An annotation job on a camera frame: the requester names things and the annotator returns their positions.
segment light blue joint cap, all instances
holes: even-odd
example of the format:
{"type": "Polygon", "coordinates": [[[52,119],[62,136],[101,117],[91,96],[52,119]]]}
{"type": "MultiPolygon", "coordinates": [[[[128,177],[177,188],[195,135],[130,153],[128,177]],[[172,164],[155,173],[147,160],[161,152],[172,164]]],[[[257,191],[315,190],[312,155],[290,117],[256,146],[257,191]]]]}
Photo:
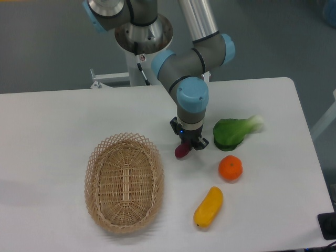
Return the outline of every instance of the light blue joint cap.
{"type": "Polygon", "coordinates": [[[336,0],[327,0],[323,15],[330,25],[336,27],[336,0]]]}
{"type": "Polygon", "coordinates": [[[156,55],[152,60],[152,70],[157,78],[159,78],[159,72],[162,65],[171,55],[175,55],[175,53],[171,50],[166,50],[156,55]]]}
{"type": "Polygon", "coordinates": [[[83,7],[86,10],[86,13],[88,14],[88,16],[90,17],[90,20],[91,20],[93,26],[95,27],[96,31],[98,33],[107,33],[107,31],[104,29],[104,27],[102,27],[101,24],[97,21],[96,17],[92,13],[92,11],[91,11],[88,3],[86,2],[86,0],[84,0],[84,2],[83,2],[83,7]]]}
{"type": "Polygon", "coordinates": [[[226,54],[225,54],[225,60],[224,60],[223,64],[226,64],[235,57],[236,47],[235,47],[235,44],[233,43],[233,41],[232,41],[232,39],[229,35],[222,34],[222,37],[223,37],[223,39],[225,41],[225,45],[226,45],[226,54]]]}
{"type": "Polygon", "coordinates": [[[176,95],[180,106],[190,113],[204,111],[209,102],[207,84],[196,77],[188,77],[182,80],[176,95]]]}

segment white table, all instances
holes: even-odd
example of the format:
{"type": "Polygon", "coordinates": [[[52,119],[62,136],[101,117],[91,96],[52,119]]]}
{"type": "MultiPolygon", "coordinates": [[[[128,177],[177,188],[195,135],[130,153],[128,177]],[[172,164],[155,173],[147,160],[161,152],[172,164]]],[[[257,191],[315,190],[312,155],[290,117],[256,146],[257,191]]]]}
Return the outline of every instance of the white table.
{"type": "Polygon", "coordinates": [[[0,251],[235,251],[327,245],[317,221],[332,204],[293,82],[288,78],[209,84],[204,137],[210,145],[179,161],[169,121],[176,107],[161,86],[0,95],[0,251]],[[221,118],[261,114],[265,130],[233,152],[212,143],[221,118]],[[88,158],[120,132],[145,135],[163,159],[164,204],[142,232],[116,236],[89,216],[88,158]],[[228,154],[244,173],[235,184],[217,174],[228,154]],[[223,209],[209,230],[193,214],[211,186],[223,209]]]}

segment woven basket rim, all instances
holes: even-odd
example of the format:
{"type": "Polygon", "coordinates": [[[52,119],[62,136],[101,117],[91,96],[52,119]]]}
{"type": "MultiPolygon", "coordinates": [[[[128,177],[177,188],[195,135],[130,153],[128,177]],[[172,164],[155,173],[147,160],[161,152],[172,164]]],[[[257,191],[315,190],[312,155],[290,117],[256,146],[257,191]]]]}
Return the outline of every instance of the woven basket rim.
{"type": "Polygon", "coordinates": [[[163,184],[164,174],[161,156],[156,146],[150,142],[148,138],[139,134],[116,134],[102,141],[90,156],[85,183],[87,208],[94,221],[104,229],[114,233],[130,233],[146,226],[154,219],[155,215],[161,208],[163,184]],[[99,196],[101,190],[101,187],[99,186],[101,182],[100,176],[104,168],[105,161],[108,160],[109,157],[122,149],[129,148],[134,148],[136,151],[144,154],[147,158],[153,184],[151,185],[151,199],[150,204],[148,204],[149,208],[146,209],[146,214],[144,214],[143,217],[134,224],[119,225],[114,224],[108,217],[104,216],[102,212],[99,196]]]}

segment black cable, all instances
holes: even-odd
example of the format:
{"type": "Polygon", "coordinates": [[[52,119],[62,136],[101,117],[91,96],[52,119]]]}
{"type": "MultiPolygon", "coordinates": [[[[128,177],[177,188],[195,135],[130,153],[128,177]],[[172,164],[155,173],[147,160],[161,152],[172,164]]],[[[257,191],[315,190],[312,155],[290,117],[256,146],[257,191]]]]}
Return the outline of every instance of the black cable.
{"type": "Polygon", "coordinates": [[[139,47],[139,44],[138,42],[134,42],[134,55],[138,55],[138,47],[139,47]]]}
{"type": "Polygon", "coordinates": [[[205,62],[204,62],[204,59],[203,59],[201,53],[196,48],[191,48],[191,50],[194,51],[197,54],[197,56],[199,57],[199,60],[201,61],[201,64],[202,64],[202,72],[204,74],[206,68],[205,68],[205,62]]]}
{"type": "Polygon", "coordinates": [[[168,93],[170,94],[171,91],[173,90],[173,88],[176,86],[176,84],[178,84],[181,80],[184,80],[186,78],[189,78],[191,77],[190,75],[186,75],[186,76],[182,76],[180,78],[178,78],[176,81],[174,81],[174,83],[170,86],[169,90],[168,90],[168,93]]]}
{"type": "Polygon", "coordinates": [[[137,63],[137,66],[138,66],[138,70],[140,71],[140,73],[142,73],[142,76],[143,78],[145,79],[145,82],[146,82],[146,86],[150,86],[151,83],[149,82],[149,80],[147,79],[142,67],[141,67],[141,64],[140,63],[137,63]]]}
{"type": "Polygon", "coordinates": [[[331,251],[329,251],[329,248],[332,246],[332,245],[334,245],[334,244],[336,244],[336,241],[334,241],[334,242],[332,242],[331,244],[329,244],[327,247],[325,247],[321,252],[331,252],[331,251]]]}
{"type": "Polygon", "coordinates": [[[130,17],[131,17],[131,22],[134,21],[134,10],[133,10],[133,6],[130,0],[126,0],[126,4],[128,7],[128,10],[130,11],[130,17]]]}

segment yellow fruit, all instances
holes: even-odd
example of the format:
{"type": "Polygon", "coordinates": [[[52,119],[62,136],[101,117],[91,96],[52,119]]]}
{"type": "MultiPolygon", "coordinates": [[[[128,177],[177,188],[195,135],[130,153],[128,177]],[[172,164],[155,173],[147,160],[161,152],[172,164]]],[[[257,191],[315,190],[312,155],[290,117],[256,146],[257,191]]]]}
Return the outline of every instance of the yellow fruit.
{"type": "Polygon", "coordinates": [[[199,227],[208,227],[223,203],[223,193],[218,187],[211,187],[208,194],[199,205],[194,214],[194,222],[199,227]]]}

